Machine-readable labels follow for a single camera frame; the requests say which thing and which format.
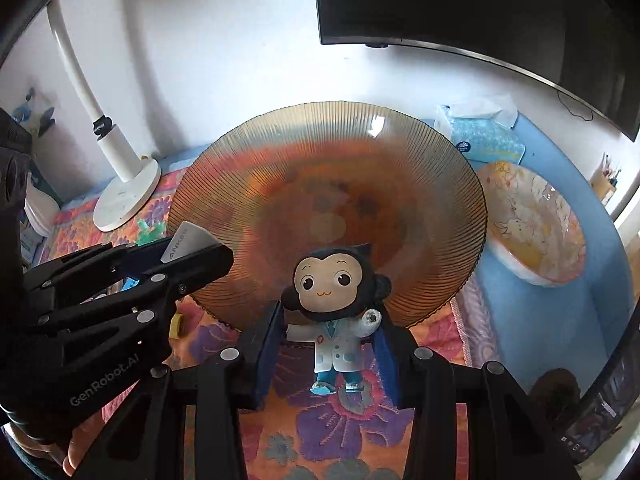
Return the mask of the white Anker charger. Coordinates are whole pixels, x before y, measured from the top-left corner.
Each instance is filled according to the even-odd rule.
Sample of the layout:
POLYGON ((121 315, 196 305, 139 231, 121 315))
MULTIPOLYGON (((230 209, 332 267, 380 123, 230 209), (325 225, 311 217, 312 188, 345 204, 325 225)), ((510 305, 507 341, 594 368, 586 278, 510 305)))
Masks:
POLYGON ((205 248, 216 247, 220 241, 206 229, 196 224, 183 221, 178 226, 174 236, 171 237, 160 262, 163 264, 186 257, 205 248))

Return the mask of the monkey doctor figurine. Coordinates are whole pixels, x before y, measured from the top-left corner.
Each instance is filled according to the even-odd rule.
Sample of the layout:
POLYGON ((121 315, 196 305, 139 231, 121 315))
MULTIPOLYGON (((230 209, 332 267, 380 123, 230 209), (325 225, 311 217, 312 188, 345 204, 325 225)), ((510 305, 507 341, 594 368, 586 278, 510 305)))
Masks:
POLYGON ((310 392, 330 396, 343 378, 348 393, 363 389, 361 341, 382 324, 389 278, 373 271, 371 246, 330 247, 301 258, 292 285, 281 296, 285 310, 298 312, 306 325, 290 324, 286 340, 314 346, 314 383, 310 392))

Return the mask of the green plastic toy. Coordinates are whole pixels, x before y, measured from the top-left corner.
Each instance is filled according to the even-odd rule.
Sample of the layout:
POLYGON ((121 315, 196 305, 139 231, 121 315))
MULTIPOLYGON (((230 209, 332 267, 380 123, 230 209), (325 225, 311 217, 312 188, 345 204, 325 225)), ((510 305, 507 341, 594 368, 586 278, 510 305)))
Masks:
POLYGON ((166 223, 163 221, 149 224, 143 219, 137 221, 138 234, 136 244, 143 246, 161 240, 165 236, 166 223))

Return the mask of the stack of books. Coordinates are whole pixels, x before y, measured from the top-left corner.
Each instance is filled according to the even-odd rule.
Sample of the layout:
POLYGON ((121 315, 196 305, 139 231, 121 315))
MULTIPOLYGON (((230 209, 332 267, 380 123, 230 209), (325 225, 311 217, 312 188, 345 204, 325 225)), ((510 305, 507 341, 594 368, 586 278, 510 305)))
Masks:
POLYGON ((34 162, 28 166, 26 196, 20 213, 20 240, 24 266, 34 266, 44 241, 53 234, 60 200, 34 162))

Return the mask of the white desk lamp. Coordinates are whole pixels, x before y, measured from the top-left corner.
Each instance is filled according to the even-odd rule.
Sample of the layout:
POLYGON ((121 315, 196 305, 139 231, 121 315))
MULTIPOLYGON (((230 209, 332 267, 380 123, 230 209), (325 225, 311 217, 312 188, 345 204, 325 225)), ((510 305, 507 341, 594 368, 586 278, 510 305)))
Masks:
POLYGON ((46 9, 66 74, 90 119, 96 144, 115 173, 93 209, 96 228, 111 232, 134 218, 151 198, 160 182, 160 164, 153 157, 140 158, 119 125, 100 107, 70 41, 61 1, 49 0, 46 9))

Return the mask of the amber ribbed glass bowl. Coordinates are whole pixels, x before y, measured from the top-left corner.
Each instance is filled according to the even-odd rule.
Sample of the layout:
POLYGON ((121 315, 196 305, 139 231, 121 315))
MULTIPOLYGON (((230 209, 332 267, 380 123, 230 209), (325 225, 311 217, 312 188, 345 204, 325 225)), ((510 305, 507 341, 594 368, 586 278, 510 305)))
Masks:
POLYGON ((192 162, 166 221, 201 226, 233 252, 195 301, 238 330, 292 283, 315 249, 365 244, 404 327, 446 304, 474 271, 488 214, 480 180, 449 140, 397 110, 293 105, 221 136, 192 162))

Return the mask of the marbled ceramic bowl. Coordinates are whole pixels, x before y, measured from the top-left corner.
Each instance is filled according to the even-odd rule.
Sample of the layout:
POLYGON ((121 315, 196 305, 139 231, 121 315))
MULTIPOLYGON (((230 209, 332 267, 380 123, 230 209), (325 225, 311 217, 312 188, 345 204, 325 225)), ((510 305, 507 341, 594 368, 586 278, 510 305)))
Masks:
POLYGON ((478 170, 494 256, 529 284, 560 287, 582 274, 586 241, 570 204, 547 180, 498 160, 478 170))

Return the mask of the blue tissue pack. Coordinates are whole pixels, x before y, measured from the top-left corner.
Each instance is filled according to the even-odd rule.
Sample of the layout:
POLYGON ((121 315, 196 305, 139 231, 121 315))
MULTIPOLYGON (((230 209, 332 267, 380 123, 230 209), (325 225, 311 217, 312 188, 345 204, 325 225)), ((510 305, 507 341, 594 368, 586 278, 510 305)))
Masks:
POLYGON ((437 107, 434 128, 473 162, 519 164, 526 147, 513 131, 517 119, 510 94, 497 94, 437 107))

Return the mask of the black television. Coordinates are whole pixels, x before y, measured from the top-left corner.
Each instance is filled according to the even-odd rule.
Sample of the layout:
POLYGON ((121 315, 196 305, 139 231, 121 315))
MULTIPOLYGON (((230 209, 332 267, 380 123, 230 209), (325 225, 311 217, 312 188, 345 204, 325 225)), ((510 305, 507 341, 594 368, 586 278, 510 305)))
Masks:
POLYGON ((639 0, 316 0, 322 44, 461 52, 639 131, 639 0))

